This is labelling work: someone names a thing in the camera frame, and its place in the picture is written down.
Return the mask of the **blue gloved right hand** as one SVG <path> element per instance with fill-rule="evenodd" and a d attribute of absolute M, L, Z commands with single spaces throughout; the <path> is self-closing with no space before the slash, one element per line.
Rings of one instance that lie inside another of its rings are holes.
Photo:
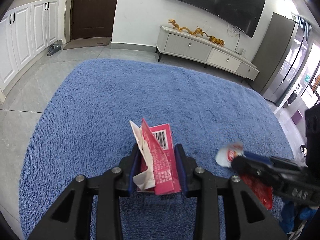
<path fill-rule="evenodd" d="M 310 206 L 282 199 L 284 205 L 279 215 L 279 225 L 288 239 L 297 239 L 315 216 L 319 206 Z"/>

